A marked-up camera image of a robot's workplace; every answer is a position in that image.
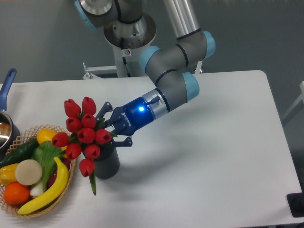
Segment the dark blue black gripper body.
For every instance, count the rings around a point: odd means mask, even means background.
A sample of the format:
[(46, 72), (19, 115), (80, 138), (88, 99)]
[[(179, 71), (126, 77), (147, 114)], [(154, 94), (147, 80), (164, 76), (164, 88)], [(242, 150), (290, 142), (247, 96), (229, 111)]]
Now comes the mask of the dark blue black gripper body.
[(113, 126), (116, 135), (132, 136), (137, 130), (154, 121), (152, 111), (143, 98), (116, 107), (106, 120), (105, 127)]

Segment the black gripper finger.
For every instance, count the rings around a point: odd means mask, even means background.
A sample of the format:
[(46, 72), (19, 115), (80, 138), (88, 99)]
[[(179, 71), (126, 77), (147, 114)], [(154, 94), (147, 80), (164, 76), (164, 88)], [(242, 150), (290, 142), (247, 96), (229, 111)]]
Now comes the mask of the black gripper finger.
[(101, 120), (106, 113), (112, 112), (112, 111), (113, 111), (113, 106), (111, 105), (111, 103), (105, 102), (95, 118), (96, 118), (96, 120)]
[(133, 141), (131, 137), (126, 137), (123, 141), (115, 141), (112, 139), (111, 144), (113, 147), (132, 147)]

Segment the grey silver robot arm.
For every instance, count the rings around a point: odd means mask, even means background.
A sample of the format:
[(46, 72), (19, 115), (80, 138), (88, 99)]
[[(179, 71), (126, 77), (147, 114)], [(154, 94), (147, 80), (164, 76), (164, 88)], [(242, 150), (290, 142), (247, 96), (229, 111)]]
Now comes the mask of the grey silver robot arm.
[(114, 147), (130, 147), (131, 136), (140, 128), (195, 98), (200, 87), (190, 68), (211, 56), (216, 49), (213, 36), (202, 31), (189, 0), (164, 1), (177, 44), (162, 50), (152, 45), (156, 25), (143, 12), (140, 0), (77, 0), (75, 8), (89, 29), (104, 29), (112, 46), (118, 77), (148, 76), (155, 88), (117, 108), (104, 104), (97, 115), (111, 117), (103, 124), (124, 135)]

